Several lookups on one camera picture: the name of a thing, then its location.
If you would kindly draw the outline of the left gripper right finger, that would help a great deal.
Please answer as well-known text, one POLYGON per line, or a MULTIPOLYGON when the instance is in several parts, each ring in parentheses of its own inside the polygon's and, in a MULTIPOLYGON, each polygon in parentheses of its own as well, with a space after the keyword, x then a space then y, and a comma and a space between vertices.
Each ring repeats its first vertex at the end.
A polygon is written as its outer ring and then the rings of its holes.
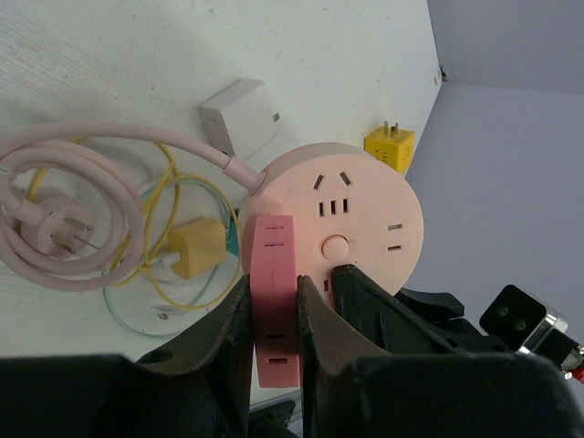
POLYGON ((303 434, 366 437, 370 410, 362 360, 389 353, 363 337, 331 309, 309 276, 297 278, 303 434))

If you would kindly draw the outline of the white usb charger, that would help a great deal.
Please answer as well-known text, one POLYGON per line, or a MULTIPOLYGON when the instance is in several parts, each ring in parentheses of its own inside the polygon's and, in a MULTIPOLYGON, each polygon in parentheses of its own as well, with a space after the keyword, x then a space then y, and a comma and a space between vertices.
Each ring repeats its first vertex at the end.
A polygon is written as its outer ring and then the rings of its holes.
POLYGON ((276 137, 264 81, 242 78, 197 107, 208 143, 245 162, 276 137))

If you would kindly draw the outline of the pink socket adapter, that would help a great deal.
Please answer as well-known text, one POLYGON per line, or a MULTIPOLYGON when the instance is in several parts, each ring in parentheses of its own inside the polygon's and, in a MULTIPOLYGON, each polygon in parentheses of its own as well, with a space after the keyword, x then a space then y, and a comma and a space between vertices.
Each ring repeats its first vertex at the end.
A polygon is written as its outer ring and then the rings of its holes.
POLYGON ((297 264, 291 215, 256 218, 249 275, 259 386, 297 387, 297 264))

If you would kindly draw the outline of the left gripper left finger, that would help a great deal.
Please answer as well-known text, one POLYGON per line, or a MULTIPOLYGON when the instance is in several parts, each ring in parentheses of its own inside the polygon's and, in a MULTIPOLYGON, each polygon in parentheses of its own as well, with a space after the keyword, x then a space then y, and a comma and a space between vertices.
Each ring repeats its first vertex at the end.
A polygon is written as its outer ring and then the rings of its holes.
POLYGON ((248 276, 210 313, 138 361, 148 372, 136 437, 245 437, 251 391, 248 276))

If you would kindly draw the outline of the yellow charger plug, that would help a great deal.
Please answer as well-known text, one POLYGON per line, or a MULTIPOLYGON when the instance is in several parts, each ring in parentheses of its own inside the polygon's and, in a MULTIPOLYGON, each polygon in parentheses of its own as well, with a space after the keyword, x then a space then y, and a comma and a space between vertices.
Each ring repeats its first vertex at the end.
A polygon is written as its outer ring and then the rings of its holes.
POLYGON ((213 217, 204 217, 168 233, 166 252, 157 265, 170 268, 179 278, 189 280, 221 265, 226 254, 224 223, 213 217))

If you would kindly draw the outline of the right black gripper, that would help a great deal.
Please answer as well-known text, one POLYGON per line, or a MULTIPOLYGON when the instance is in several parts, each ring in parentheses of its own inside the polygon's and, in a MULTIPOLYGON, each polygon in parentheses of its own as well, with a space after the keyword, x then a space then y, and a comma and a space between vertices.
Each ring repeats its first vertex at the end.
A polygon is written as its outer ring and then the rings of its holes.
POLYGON ((332 270, 334 308, 363 337, 393 354, 511 353, 482 334, 449 293, 403 288, 391 295, 353 265, 332 270))

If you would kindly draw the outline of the yellow cube socket adapter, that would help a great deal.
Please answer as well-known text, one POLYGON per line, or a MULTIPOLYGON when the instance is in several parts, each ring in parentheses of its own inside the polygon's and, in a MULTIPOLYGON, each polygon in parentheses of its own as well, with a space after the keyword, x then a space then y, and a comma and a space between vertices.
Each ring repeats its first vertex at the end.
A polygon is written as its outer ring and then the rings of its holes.
POLYGON ((415 134, 399 127, 398 123, 383 124, 367 134, 363 149, 402 176, 409 170, 415 149, 415 134))

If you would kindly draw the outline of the teal charger plug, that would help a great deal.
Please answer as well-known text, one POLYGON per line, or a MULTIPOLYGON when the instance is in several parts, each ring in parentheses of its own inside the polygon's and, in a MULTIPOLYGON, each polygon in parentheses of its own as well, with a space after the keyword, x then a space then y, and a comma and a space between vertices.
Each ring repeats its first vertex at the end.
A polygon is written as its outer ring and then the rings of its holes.
POLYGON ((238 233, 233 218, 229 219, 229 225, 226 228, 226 250, 227 253, 239 257, 239 240, 238 233))

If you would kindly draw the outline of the round pink power strip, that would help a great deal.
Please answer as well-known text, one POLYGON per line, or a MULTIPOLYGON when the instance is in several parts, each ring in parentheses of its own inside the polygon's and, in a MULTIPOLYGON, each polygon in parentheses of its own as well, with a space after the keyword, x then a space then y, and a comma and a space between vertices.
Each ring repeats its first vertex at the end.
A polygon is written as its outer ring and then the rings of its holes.
POLYGON ((354 265, 386 293, 407 282, 422 250, 418 198, 404 178, 367 152, 341 143, 296 148, 270 162, 239 211, 244 269, 258 216, 294 219, 297 272, 332 303, 333 268, 354 265))

